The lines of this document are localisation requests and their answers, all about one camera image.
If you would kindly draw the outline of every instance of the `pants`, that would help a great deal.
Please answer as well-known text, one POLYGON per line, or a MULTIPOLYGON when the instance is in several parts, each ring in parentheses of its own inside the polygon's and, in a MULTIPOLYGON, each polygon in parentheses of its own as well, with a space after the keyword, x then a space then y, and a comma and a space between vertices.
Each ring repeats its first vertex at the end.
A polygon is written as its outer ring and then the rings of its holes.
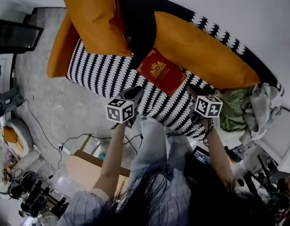
POLYGON ((185 135, 178 135, 153 118, 141 118, 141 132, 143 142, 138 155, 131 164, 130 181, 148 169, 150 165, 161 160, 168 162, 172 169, 183 171, 185 166, 185 154, 191 150, 189 141, 185 135), (170 145, 167 158, 166 141, 170 145))

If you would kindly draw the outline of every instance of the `green garment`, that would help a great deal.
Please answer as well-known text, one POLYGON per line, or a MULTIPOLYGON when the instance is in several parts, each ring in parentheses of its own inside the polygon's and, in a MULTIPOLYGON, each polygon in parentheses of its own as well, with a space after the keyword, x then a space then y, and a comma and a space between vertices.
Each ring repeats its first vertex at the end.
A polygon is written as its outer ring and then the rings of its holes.
POLYGON ((251 106, 249 97, 254 86, 231 89, 219 98, 224 103, 220 112, 220 127, 228 132, 245 130, 247 127, 243 119, 244 110, 251 106))

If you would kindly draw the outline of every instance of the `black hair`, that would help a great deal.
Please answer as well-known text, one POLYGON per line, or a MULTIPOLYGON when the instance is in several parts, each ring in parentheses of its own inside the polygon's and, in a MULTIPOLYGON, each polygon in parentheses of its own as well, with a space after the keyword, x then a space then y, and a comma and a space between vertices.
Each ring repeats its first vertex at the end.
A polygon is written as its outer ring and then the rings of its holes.
MULTIPOLYGON (((273 225, 268 207, 259 197, 236 193, 234 185, 224 184, 210 165, 193 154, 188 153, 185 158, 184 176, 191 190, 189 225, 273 225)), ((124 194, 104 205, 94 225, 155 225, 152 215, 163 199, 169 171, 166 161, 151 165, 124 194), (157 180, 159 174, 164 175, 161 181, 157 180)))

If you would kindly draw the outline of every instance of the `book cover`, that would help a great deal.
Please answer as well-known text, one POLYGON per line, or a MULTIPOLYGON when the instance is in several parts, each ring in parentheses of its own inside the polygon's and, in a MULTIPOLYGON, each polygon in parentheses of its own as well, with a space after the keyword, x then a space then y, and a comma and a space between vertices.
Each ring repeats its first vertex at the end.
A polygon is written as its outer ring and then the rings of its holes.
POLYGON ((178 66, 163 57, 156 48, 153 48, 144 58, 137 72, 168 96, 171 96, 187 77, 178 66))

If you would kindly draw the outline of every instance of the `concrete floor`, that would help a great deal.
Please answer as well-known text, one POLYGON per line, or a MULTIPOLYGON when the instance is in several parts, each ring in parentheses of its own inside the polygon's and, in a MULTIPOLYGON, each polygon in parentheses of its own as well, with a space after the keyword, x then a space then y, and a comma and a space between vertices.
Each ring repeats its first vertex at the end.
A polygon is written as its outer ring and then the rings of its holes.
MULTIPOLYGON (((70 137, 77 137, 83 133, 91 133, 97 137, 111 136, 110 127, 114 124, 106 119, 105 104, 107 99, 100 97, 90 90, 70 82, 66 78, 49 79, 46 75, 50 51, 58 29, 66 14, 63 8, 40 8, 29 24, 44 27, 43 34, 33 52, 18 54, 15 65, 15 82, 19 85, 21 93, 28 99, 30 109, 42 125, 50 142, 58 148, 60 143, 70 137)), ((41 168, 40 175, 47 178, 52 174, 50 164, 58 168, 59 153, 52 148, 45 138, 40 126, 28 111, 28 103, 15 110, 15 115, 21 118, 28 126, 34 143, 42 150, 45 160, 48 162, 41 168)), ((128 138, 135 133, 126 131, 128 138)), ((80 148, 86 136, 69 140, 65 147, 74 153, 80 148)), ((139 138, 133 140, 137 148, 139 138)), ((51 180, 54 187, 68 178, 65 167, 66 153, 62 153, 61 169, 56 171, 56 176, 51 180)), ((126 167, 129 167, 135 152, 127 144, 123 158, 126 167)), ((71 196, 79 187, 76 184, 67 188, 59 187, 62 194, 71 196)))

